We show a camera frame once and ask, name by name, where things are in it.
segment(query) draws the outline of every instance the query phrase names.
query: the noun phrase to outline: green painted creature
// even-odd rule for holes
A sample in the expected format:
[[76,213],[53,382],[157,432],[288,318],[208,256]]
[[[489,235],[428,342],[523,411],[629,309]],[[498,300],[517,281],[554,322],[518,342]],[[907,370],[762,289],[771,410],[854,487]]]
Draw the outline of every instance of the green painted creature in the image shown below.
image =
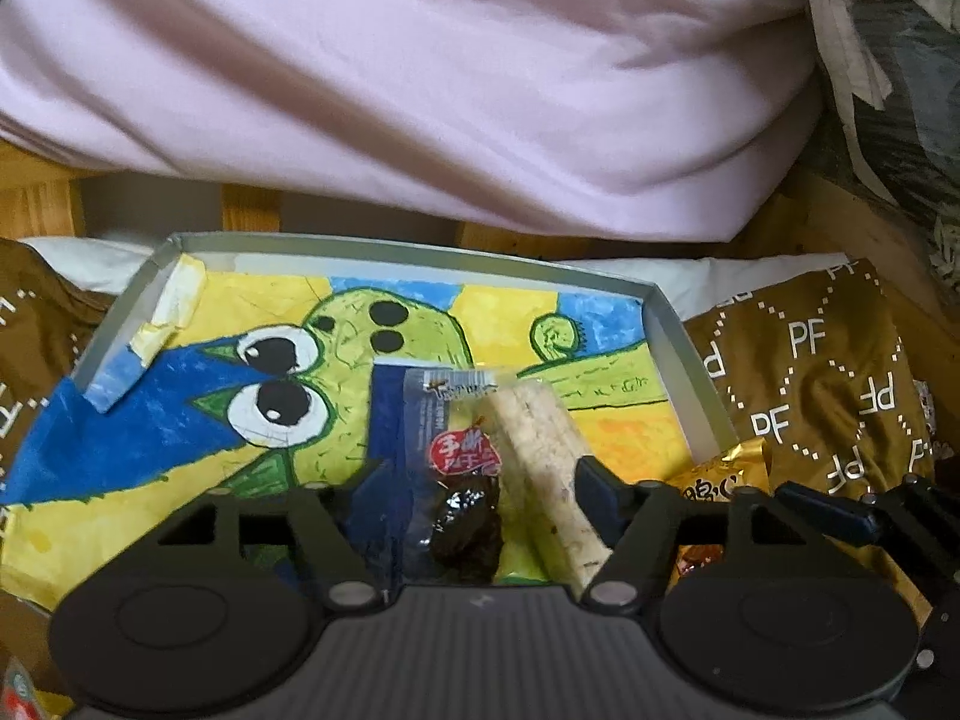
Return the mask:
[[[520,372],[549,381],[570,409],[664,400],[646,343],[574,357],[582,343],[572,319],[537,319],[530,343],[544,360]],[[243,497],[294,484],[339,484],[365,459],[373,361],[389,356],[473,364],[456,319],[385,290],[357,288],[320,300],[300,326],[260,327],[205,353],[272,378],[204,395],[194,405],[230,425],[264,454],[227,482]]]

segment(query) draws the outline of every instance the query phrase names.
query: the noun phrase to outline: metal screw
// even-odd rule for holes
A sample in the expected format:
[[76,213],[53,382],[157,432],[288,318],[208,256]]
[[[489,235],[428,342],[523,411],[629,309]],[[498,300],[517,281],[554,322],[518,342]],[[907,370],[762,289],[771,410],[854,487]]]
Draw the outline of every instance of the metal screw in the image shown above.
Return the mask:
[[637,588],[625,581],[602,581],[590,590],[590,598],[605,607],[625,607],[637,598]]
[[360,608],[376,598],[376,590],[366,581],[341,581],[330,587],[328,597],[338,607]]
[[930,666],[933,666],[933,661],[933,650],[920,650],[920,654],[917,656],[917,668],[926,671]]

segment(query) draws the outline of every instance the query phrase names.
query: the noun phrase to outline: gold foil wrapper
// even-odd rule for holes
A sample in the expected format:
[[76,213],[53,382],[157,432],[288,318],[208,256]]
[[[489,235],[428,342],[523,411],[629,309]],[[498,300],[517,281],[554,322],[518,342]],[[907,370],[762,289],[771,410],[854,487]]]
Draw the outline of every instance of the gold foil wrapper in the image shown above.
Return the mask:
[[[693,466],[667,481],[691,501],[721,501],[731,499],[733,490],[743,485],[759,488],[770,494],[770,447],[765,439],[750,439],[713,458],[708,463]],[[680,546],[677,563],[670,577],[669,587],[692,571],[712,562],[723,560],[720,544]]]

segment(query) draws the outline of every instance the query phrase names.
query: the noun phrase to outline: patterned brown fabric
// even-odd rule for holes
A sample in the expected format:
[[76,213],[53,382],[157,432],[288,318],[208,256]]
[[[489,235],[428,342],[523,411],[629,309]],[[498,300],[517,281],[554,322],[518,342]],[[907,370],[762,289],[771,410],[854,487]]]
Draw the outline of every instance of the patterned brown fabric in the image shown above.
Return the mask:
[[[861,260],[743,293],[685,324],[741,440],[765,436],[771,487],[858,498],[932,476],[920,397],[880,281]],[[929,606],[880,550],[851,550]]]
[[112,300],[60,278],[27,245],[0,239],[0,485]]

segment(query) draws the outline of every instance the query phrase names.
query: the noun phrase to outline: pink fabric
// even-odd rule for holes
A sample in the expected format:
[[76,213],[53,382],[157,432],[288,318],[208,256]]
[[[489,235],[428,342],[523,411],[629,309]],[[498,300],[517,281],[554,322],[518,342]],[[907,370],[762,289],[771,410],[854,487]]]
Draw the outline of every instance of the pink fabric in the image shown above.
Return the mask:
[[3,0],[0,137],[527,231],[728,240],[819,113],[804,2]]

